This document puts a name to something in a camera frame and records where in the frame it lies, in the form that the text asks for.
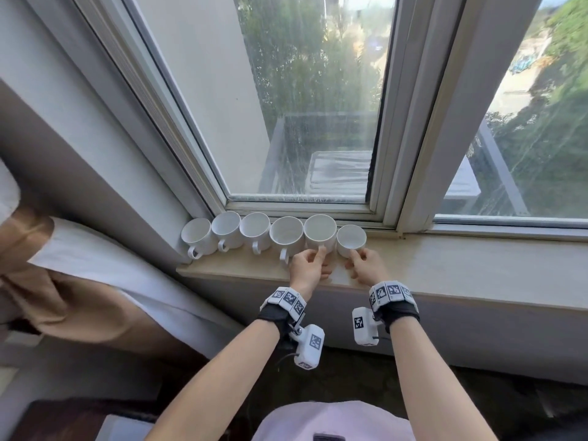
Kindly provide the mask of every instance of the black wrist strap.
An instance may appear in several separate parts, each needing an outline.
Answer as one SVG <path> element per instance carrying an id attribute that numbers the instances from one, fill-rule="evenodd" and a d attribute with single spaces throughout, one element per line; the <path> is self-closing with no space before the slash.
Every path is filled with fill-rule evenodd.
<path id="1" fill-rule="evenodd" d="M 280 305 L 268 303 L 264 306 L 257 316 L 258 320 L 266 320 L 267 322 L 274 322 L 280 332 L 280 339 L 290 333 L 290 321 L 292 318 L 288 311 L 283 309 Z"/>
<path id="2" fill-rule="evenodd" d="M 390 326 L 399 318 L 412 316 L 420 322 L 419 312 L 408 302 L 391 302 L 380 307 L 374 317 L 384 322 L 386 333 L 390 334 Z"/>

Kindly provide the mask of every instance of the mug handle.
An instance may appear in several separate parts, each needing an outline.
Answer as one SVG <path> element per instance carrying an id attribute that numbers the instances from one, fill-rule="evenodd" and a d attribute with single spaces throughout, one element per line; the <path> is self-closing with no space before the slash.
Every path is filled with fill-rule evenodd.
<path id="1" fill-rule="evenodd" d="M 229 248 L 224 245 L 224 239 L 219 241 L 219 252 L 228 252 Z"/>
<path id="2" fill-rule="evenodd" d="M 190 248 L 187 250 L 187 256 L 190 257 L 192 260 L 197 260 L 200 257 L 202 257 L 202 253 L 196 253 L 196 255 L 194 255 L 194 251 L 196 250 L 196 246 L 190 246 Z"/>
<path id="3" fill-rule="evenodd" d="M 290 255 L 288 255 L 288 250 L 284 247 L 280 252 L 280 262 L 283 266 L 288 267 L 288 262 L 290 261 Z"/>

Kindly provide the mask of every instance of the sky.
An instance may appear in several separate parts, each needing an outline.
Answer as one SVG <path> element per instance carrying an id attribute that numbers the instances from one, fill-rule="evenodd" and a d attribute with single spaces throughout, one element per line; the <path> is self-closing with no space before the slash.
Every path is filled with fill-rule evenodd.
<path id="1" fill-rule="evenodd" d="M 540 7 L 547 7 L 547 6 L 560 6 L 568 0 L 543 0 L 541 2 Z"/>

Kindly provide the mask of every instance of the person's right hand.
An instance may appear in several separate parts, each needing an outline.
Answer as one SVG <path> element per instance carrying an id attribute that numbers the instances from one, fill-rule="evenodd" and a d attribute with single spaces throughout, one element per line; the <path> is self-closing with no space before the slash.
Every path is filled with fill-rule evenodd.
<path id="1" fill-rule="evenodd" d="M 371 249 L 351 250 L 351 258 L 345 263 L 346 269 L 353 269 L 351 278 L 370 288 L 380 281 L 390 280 L 388 270 L 376 251 Z"/>

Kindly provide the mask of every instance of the window sill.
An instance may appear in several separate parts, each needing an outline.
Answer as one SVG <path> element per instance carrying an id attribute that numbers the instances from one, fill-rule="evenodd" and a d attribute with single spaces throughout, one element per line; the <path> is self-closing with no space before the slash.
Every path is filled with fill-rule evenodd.
<path id="1" fill-rule="evenodd" d="M 404 239 L 370 236 L 393 279 L 416 296 L 487 300 L 588 311 L 588 244 L 485 237 L 408 235 Z M 320 289 L 359 292 L 345 260 L 329 255 L 334 268 Z M 177 272 L 185 277 L 284 283 L 288 272 L 270 249 L 255 256 L 247 247 L 214 253 Z"/>

